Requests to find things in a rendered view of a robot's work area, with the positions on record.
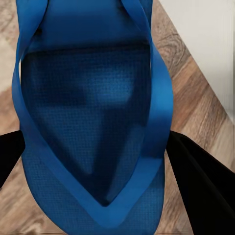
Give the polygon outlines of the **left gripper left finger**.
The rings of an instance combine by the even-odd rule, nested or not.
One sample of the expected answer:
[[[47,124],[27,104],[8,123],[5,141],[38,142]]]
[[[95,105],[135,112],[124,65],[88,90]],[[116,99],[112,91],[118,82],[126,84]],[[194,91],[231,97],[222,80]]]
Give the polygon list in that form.
[[[25,149],[21,130],[0,136],[0,189]]]

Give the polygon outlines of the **sandal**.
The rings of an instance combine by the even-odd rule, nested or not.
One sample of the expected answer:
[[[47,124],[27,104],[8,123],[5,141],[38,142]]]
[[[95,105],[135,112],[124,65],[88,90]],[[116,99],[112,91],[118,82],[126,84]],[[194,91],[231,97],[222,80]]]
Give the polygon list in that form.
[[[174,102],[153,0],[16,3],[12,98],[35,201],[68,235],[155,235]]]

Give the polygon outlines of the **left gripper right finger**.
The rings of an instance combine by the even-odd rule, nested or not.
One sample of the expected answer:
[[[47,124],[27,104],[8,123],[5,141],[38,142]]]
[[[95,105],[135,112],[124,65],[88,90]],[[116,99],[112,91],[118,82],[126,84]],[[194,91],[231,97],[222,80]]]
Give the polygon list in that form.
[[[166,150],[194,235],[235,235],[235,174],[181,133]]]

